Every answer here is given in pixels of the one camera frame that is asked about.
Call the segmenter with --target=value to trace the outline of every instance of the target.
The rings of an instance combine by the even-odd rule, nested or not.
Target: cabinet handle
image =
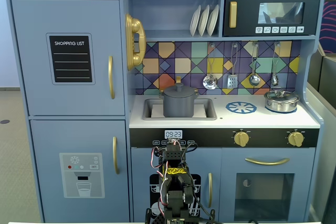
[[[212,204],[212,173],[209,173],[209,204],[208,208],[211,207]]]
[[[256,164],[256,165],[282,165],[282,164],[287,163],[289,161],[289,158],[284,158],[284,159],[276,161],[276,162],[263,162],[263,161],[259,161],[259,160],[249,158],[249,157],[247,157],[245,160],[247,162],[250,162],[250,163],[253,163],[253,164]]]
[[[113,57],[109,57],[109,83],[110,83],[110,93],[111,93],[111,98],[114,99],[116,96],[114,94],[114,89],[113,89],[113,76],[112,76],[112,67],[113,67]]]
[[[117,161],[117,137],[113,137],[113,164],[116,174],[119,174],[118,161]]]
[[[236,28],[237,26],[237,2],[230,2],[230,28]]]

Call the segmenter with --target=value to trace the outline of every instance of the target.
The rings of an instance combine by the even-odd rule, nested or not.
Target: silver pot
[[[296,109],[300,97],[285,90],[271,90],[264,94],[265,107],[274,112],[288,113]]]

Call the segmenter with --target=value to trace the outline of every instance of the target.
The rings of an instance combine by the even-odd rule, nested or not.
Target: pot lid
[[[195,94],[195,89],[189,86],[183,85],[183,83],[175,83],[174,86],[170,86],[163,91],[164,95],[173,98],[190,97]]]
[[[298,102],[300,100],[297,94],[285,90],[268,91],[264,96],[267,100],[278,103]]]

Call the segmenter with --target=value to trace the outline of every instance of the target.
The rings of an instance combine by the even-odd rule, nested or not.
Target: microwave buttons
[[[263,28],[262,26],[257,26],[256,27],[256,34],[262,34],[263,33],[262,28]]]
[[[288,32],[289,33],[295,33],[295,31],[296,31],[296,26],[290,26],[290,27],[288,27]]]
[[[272,27],[272,33],[273,34],[279,33],[279,27],[278,26]]]
[[[305,28],[304,26],[298,26],[296,32],[297,33],[302,33],[305,30],[304,28]]]
[[[270,26],[265,26],[264,27],[264,34],[270,34],[271,33],[271,27]]]
[[[281,34],[285,34],[285,33],[287,32],[287,30],[288,30],[288,27],[287,27],[287,26],[281,26],[281,27],[280,27],[280,33],[281,33]]]

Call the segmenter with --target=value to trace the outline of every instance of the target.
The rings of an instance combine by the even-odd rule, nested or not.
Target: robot
[[[158,215],[153,224],[192,224],[199,222],[220,223],[215,221],[215,210],[209,214],[195,195],[194,180],[189,172],[185,154],[197,149],[196,143],[191,143],[182,149],[179,138],[168,138],[166,147],[154,147],[152,150],[151,166],[158,168],[160,175],[160,198],[164,210]],[[159,165],[153,166],[153,155],[159,157]],[[199,206],[209,216],[209,220],[192,216],[188,205],[196,200]],[[151,209],[146,210],[146,223],[151,221]]]

